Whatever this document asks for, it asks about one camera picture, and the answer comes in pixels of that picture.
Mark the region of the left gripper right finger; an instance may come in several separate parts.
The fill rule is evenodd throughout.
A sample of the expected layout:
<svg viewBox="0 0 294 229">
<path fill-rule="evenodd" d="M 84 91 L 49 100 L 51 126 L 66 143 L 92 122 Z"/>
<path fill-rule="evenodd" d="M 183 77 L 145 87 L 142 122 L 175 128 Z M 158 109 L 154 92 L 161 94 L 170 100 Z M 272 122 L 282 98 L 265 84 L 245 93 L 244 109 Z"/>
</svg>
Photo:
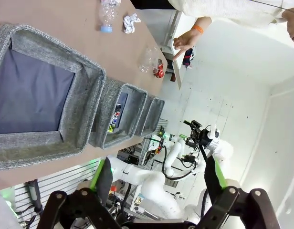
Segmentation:
<svg viewBox="0 0 294 229">
<path fill-rule="evenodd" d="M 198 229 L 220 229 L 229 216 L 239 217 L 247 229 L 279 229 L 280 225 L 267 192 L 262 188 L 245 192 L 228 186 L 214 157 L 206 159 L 204 179 L 212 203 Z"/>
</svg>

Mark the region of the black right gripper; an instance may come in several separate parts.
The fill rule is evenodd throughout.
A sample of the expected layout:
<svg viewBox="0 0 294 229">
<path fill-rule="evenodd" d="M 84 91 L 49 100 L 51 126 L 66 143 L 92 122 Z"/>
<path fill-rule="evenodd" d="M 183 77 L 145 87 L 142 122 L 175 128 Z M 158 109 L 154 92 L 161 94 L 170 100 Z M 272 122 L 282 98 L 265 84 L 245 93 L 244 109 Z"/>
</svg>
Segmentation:
<svg viewBox="0 0 294 229">
<path fill-rule="evenodd" d="M 195 137 L 188 137 L 185 140 L 185 145 L 187 146 L 199 146 L 200 144 L 204 146 L 206 149 L 216 149 L 219 144 L 219 131 L 218 129 L 215 130 L 215 137 L 210 139 L 208 137 L 208 133 L 210 132 L 208 129 L 203 129 L 201 131 L 202 125 L 197 122 L 196 120 L 192 120 L 191 122 L 184 120 L 184 124 L 189 125 L 191 128 L 191 134 L 199 134 L 200 133 L 200 140 L 199 138 Z"/>
</svg>

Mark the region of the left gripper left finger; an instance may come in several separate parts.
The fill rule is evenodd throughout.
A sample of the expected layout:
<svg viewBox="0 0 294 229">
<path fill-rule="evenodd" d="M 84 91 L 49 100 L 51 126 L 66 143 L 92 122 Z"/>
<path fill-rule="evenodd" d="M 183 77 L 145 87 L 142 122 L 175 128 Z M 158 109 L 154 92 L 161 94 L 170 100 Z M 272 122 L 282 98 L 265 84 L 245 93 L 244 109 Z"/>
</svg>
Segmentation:
<svg viewBox="0 0 294 229">
<path fill-rule="evenodd" d="M 77 218 L 88 218 L 95 229 L 127 229 L 114 220 L 105 204 L 110 192 L 113 175 L 110 160 L 101 160 L 88 187 L 68 195 L 63 191 L 50 194 L 41 215 L 41 228 L 53 229 L 60 223 L 64 229 L 71 228 Z"/>
</svg>

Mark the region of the person left hand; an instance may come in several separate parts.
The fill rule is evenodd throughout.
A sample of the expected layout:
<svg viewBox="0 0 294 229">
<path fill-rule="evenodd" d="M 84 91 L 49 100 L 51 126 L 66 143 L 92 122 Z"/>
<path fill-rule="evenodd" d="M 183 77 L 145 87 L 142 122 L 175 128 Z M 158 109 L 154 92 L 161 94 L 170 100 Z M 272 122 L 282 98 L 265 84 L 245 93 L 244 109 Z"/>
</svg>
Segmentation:
<svg viewBox="0 0 294 229">
<path fill-rule="evenodd" d="M 189 31 L 181 36 L 173 39 L 173 46 L 178 53 L 174 55 L 173 60 L 185 53 L 188 49 L 192 48 L 198 41 L 199 37 L 203 34 L 204 30 L 197 25 L 194 25 Z"/>
</svg>

